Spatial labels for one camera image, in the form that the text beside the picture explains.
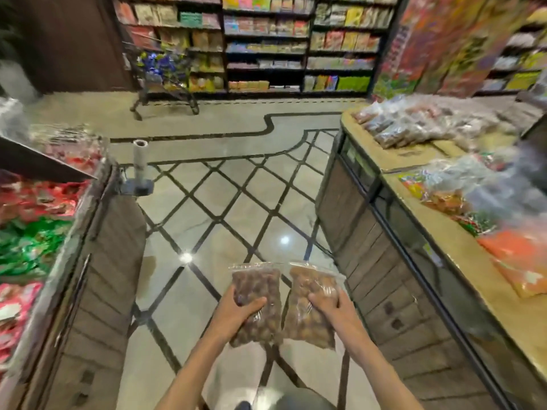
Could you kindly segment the person's right hand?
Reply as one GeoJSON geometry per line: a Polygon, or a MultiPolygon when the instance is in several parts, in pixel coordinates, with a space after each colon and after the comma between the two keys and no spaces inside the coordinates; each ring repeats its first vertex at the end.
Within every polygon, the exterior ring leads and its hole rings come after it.
{"type": "Polygon", "coordinates": [[[341,290],[338,286],[333,288],[331,294],[328,296],[337,296],[338,298],[338,311],[336,314],[323,314],[327,321],[332,325],[335,333],[338,335],[342,343],[347,347],[352,341],[358,339],[364,330],[363,324],[358,317],[357,311],[345,291],[341,290]]]}

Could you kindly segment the person's left hand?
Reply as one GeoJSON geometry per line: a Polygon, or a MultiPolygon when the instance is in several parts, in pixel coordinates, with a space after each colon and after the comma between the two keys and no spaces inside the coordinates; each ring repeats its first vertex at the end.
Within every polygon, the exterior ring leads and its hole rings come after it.
{"type": "Polygon", "coordinates": [[[211,318],[208,331],[223,344],[228,343],[249,317],[238,317],[235,285],[230,284],[220,299],[211,318]]]}

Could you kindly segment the light brown nut bag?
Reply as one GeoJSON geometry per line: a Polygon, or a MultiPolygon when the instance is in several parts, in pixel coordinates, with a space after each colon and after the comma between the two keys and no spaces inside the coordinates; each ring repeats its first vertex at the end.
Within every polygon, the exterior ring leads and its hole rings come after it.
{"type": "Polygon", "coordinates": [[[334,329],[325,315],[309,301],[310,294],[323,294],[337,306],[346,277],[311,263],[290,262],[291,291],[282,324],[282,337],[321,349],[334,350],[334,329]]]}

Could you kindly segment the person's left forearm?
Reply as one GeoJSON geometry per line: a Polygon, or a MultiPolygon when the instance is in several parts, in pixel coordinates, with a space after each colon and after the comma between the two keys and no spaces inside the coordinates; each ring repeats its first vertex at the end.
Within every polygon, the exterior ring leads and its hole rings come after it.
{"type": "Polygon", "coordinates": [[[196,410],[213,364],[230,338],[231,335],[221,330],[208,330],[154,410],[196,410]]]}

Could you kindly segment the wooden display counter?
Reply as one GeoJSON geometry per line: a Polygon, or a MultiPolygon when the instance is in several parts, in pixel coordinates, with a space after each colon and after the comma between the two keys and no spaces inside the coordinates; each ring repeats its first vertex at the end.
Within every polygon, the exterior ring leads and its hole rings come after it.
{"type": "Polygon", "coordinates": [[[316,212],[373,342],[424,410],[547,410],[547,299],[520,299],[399,180],[436,148],[383,150],[356,110],[341,114],[316,212]]]}

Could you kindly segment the plastic bag roll holder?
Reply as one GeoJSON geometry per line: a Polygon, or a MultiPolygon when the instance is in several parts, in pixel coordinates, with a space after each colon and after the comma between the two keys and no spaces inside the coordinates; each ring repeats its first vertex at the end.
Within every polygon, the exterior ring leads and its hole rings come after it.
{"type": "Polygon", "coordinates": [[[148,178],[147,150],[148,142],[143,139],[134,140],[133,177],[127,178],[120,187],[120,194],[133,197],[146,197],[153,193],[154,182],[148,178]]]}

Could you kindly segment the wooden candy bin counter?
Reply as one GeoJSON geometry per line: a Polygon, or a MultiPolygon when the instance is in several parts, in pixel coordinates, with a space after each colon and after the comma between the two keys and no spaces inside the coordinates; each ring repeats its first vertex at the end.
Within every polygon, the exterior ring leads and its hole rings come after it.
{"type": "Polygon", "coordinates": [[[102,149],[66,240],[0,364],[0,410],[116,410],[146,246],[135,197],[102,149]]]}

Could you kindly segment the pile of colourful snack bags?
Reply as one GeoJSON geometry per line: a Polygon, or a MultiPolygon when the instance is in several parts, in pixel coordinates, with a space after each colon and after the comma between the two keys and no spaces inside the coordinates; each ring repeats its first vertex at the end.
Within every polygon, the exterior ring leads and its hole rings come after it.
{"type": "Polygon", "coordinates": [[[547,227],[547,161],[526,146],[437,159],[397,178],[475,237],[521,224],[547,227]]]}

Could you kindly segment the orange snack bag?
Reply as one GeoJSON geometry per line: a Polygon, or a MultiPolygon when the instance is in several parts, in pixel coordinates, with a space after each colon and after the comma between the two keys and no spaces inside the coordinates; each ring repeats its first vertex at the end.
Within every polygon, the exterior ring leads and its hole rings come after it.
{"type": "Polygon", "coordinates": [[[504,228],[476,240],[519,297],[547,295],[547,232],[504,228]]]}

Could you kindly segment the pile of clear snack bags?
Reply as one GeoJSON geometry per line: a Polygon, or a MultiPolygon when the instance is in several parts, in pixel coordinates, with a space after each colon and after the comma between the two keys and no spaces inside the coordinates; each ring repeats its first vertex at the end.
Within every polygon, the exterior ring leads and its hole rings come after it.
{"type": "Polygon", "coordinates": [[[539,119],[518,102],[495,108],[476,98],[424,94],[376,101],[351,116],[383,149],[449,142],[464,152],[483,150],[493,134],[514,142],[539,119]]]}

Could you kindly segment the pile of green candy packets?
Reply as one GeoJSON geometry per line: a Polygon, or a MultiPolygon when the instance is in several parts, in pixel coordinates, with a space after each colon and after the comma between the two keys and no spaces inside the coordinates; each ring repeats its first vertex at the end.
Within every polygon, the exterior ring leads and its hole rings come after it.
{"type": "Polygon", "coordinates": [[[41,217],[0,226],[0,278],[47,276],[73,222],[41,217]]]}

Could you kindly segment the pile of red candy packets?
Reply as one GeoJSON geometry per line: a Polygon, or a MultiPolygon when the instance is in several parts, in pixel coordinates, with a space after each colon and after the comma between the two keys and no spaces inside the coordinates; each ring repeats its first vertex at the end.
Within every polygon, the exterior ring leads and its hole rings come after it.
{"type": "Polygon", "coordinates": [[[110,140],[88,124],[32,124],[26,132],[2,140],[8,143],[0,150],[15,145],[30,151],[19,161],[36,173],[0,169],[0,226],[41,217],[73,224],[47,276],[0,278],[0,373],[22,364],[36,343],[81,240],[96,189],[110,167],[110,140]]]}

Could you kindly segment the dark shelving unit with packets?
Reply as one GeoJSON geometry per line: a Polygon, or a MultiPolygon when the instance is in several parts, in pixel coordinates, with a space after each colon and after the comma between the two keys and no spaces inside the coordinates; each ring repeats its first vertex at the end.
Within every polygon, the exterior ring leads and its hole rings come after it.
{"type": "Polygon", "coordinates": [[[365,95],[400,0],[113,0],[124,40],[194,58],[201,97],[365,95]]]}

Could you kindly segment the colourful hanging goods display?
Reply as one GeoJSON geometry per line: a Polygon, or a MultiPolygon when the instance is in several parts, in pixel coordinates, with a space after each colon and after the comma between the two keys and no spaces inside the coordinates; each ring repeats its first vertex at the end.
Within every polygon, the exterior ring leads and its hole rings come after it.
{"type": "Polygon", "coordinates": [[[544,5],[547,0],[408,0],[372,98],[474,96],[510,37],[544,5]]]}

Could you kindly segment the side shelf with packets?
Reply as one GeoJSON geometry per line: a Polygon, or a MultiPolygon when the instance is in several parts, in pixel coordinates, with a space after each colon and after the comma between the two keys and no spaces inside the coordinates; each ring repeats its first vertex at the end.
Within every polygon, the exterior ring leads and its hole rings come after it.
{"type": "Polygon", "coordinates": [[[547,4],[543,4],[513,32],[474,96],[511,96],[527,91],[546,69],[547,4]]]}

